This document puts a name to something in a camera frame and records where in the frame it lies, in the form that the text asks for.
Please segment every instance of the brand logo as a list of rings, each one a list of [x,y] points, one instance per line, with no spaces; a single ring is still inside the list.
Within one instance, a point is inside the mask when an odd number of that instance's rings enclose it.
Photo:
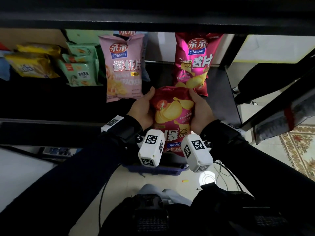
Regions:
[[[120,30],[120,31],[119,31],[119,34],[122,35],[122,36],[129,37],[129,36],[135,35],[135,34],[136,34],[136,31]]]
[[[188,55],[202,55],[206,51],[208,42],[203,38],[195,38],[188,42]]]
[[[126,58],[128,45],[126,43],[114,43],[109,47],[112,59]]]
[[[181,142],[177,142],[177,143],[167,143],[166,147],[167,148],[171,148],[171,147],[178,147],[180,146]]]

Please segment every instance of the gray pants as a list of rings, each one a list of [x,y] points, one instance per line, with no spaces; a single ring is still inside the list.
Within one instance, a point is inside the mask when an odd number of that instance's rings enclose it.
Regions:
[[[157,194],[161,197],[164,204],[174,204],[174,203],[180,203],[184,205],[191,206],[192,201],[181,196],[177,192],[171,189],[165,189],[161,190],[158,187],[152,185],[152,184],[146,184],[144,185],[138,192],[138,194]]]

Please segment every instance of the pink shrimp cracker bag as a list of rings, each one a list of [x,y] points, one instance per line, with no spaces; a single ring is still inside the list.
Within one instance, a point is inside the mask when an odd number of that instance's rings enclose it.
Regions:
[[[103,35],[99,38],[105,58],[106,102],[114,102],[121,98],[141,98],[144,34],[133,35],[128,40],[112,35]]]

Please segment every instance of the white tracking device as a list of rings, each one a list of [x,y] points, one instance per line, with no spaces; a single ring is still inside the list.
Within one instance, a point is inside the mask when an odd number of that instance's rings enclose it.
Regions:
[[[138,153],[141,164],[146,167],[157,167],[160,164],[164,144],[165,137],[161,130],[149,130]]]
[[[213,164],[213,158],[209,149],[197,134],[186,135],[181,142],[181,150],[190,170],[195,173],[203,172]]]

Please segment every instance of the black trousers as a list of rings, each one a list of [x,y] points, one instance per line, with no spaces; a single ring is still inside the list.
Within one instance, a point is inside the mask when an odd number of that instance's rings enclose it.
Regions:
[[[280,90],[294,80],[301,78],[312,65],[312,61],[296,64],[259,63],[238,84],[241,93],[234,98],[235,103],[237,105],[248,103]]]

